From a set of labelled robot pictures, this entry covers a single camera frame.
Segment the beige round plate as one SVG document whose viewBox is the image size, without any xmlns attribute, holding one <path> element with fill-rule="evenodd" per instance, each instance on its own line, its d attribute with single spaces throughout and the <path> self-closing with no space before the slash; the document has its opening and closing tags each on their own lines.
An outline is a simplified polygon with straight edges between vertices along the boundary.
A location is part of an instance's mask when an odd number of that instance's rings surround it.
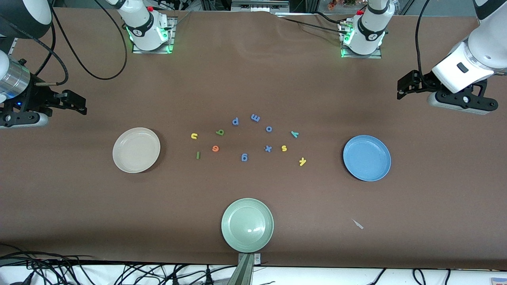
<svg viewBox="0 0 507 285">
<path fill-rule="evenodd" d="M 142 173 L 152 167 L 160 155 L 161 144 L 156 133 L 136 127 L 121 134 L 114 143 L 114 164 L 125 173 Z"/>
</svg>

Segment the blue round plate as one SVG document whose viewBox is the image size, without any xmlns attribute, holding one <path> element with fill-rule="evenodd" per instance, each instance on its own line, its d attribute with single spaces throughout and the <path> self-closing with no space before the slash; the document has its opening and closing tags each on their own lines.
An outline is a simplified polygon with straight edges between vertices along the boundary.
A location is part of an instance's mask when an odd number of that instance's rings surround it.
<svg viewBox="0 0 507 285">
<path fill-rule="evenodd" d="M 378 138 L 358 135 L 347 141 L 343 162 L 353 177 L 366 182 L 382 180 L 391 169 L 391 153 Z"/>
</svg>

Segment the orange background object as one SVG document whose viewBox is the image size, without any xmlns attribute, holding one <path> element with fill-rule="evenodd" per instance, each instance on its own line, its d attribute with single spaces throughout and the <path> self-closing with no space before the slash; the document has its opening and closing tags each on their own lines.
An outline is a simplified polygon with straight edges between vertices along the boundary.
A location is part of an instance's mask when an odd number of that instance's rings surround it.
<svg viewBox="0 0 507 285">
<path fill-rule="evenodd" d="M 358 0 L 329 0 L 327 7 L 329 11 L 351 8 L 357 5 L 357 1 Z"/>
</svg>

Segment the brown table cover sheet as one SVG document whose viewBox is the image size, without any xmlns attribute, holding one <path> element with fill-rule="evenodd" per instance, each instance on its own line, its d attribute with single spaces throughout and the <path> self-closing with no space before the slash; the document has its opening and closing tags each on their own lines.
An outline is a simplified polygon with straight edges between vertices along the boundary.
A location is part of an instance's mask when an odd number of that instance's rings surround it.
<svg viewBox="0 0 507 285">
<path fill-rule="evenodd" d="M 110 81 L 84 72 L 58 32 L 69 71 L 58 90 L 85 97 L 88 113 L 54 110 L 45 127 L 0 130 L 0 242 L 233 264 L 221 218 L 251 197 L 274 216 L 261 250 L 270 266 L 507 270 L 507 76 L 489 79 L 485 94 L 499 107 L 483 116 L 435 108 L 426 93 L 398 100 L 398 79 L 417 66 L 416 21 L 391 20 L 382 59 L 354 59 L 341 58 L 329 31 L 265 12 L 192 13 L 172 54 L 130 54 Z M 160 155 L 125 173 L 112 150 L 136 127 L 156 133 Z M 344 166 L 358 135 L 390 151 L 382 180 Z"/>
</svg>

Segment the green round plate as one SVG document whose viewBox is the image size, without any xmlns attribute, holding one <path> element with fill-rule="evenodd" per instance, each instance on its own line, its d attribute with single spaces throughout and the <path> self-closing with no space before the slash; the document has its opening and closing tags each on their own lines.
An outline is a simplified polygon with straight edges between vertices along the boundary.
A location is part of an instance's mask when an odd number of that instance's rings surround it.
<svg viewBox="0 0 507 285">
<path fill-rule="evenodd" d="M 242 198 L 232 202 L 221 218 L 221 234 L 225 242 L 241 253 L 256 253 L 272 238 L 274 218 L 263 202 Z"/>
</svg>

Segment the metal frame rail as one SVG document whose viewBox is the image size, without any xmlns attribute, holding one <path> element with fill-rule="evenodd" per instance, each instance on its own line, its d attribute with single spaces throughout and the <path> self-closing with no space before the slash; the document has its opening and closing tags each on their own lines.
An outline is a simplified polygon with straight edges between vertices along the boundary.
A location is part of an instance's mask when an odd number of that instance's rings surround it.
<svg viewBox="0 0 507 285">
<path fill-rule="evenodd" d="M 230 11 L 267 11 L 272 14 L 289 13 L 289 0 L 231 0 Z"/>
</svg>

